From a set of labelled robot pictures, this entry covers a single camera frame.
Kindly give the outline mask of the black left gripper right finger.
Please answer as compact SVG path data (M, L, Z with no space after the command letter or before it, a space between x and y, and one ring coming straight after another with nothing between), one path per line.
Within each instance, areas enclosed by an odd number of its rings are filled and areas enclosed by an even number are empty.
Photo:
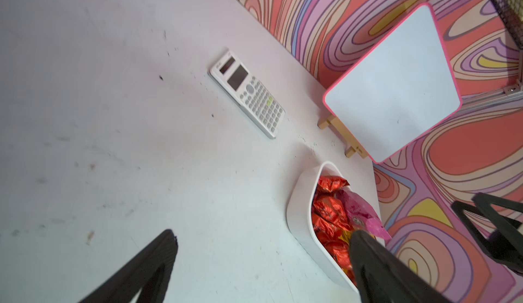
M448 302L368 233L355 231L350 259L362 302Z

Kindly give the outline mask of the red tea bag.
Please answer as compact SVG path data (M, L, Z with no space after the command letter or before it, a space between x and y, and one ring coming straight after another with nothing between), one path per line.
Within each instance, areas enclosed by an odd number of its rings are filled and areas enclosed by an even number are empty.
M334 234L337 231L352 231L343 203L329 195L320 195L313 200L312 224L315 231Z
M343 177L326 175L319 177L317 182L317 191L325 194L331 194L347 186L349 186L349 182Z

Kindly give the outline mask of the pink tea bag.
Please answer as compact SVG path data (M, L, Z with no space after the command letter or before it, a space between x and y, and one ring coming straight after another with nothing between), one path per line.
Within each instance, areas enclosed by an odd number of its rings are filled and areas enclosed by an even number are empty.
M392 239L374 208L349 187L337 191L335 198L342 202L347 220L355 229L363 230L385 241Z

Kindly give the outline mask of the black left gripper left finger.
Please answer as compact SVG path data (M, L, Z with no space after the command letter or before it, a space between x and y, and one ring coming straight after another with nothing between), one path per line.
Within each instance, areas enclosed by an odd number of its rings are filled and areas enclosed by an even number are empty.
M177 253L177 238L166 229L82 301L163 302Z

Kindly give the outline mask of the white storage box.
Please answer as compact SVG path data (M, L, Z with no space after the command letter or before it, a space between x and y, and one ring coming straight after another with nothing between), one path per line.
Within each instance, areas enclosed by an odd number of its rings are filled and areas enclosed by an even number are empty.
M341 176L348 180L351 191L356 192L379 212L372 163L365 159L361 164L350 163L339 169L331 161L324 161L315 167L307 168L298 177L286 211L287 226L291 234L324 274L333 283L358 293L357 287L320 244L313 230L311 208L320 176Z

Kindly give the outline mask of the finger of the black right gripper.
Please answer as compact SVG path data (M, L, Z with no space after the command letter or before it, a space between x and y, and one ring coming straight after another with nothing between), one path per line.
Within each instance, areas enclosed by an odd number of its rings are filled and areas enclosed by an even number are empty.
M485 255L512 272L522 274L522 222L502 216L494 209L495 206L500 206L521 213L522 203L485 193L475 194L472 201L473 205L453 202L451 209ZM489 220L494 231L484 236L466 213Z

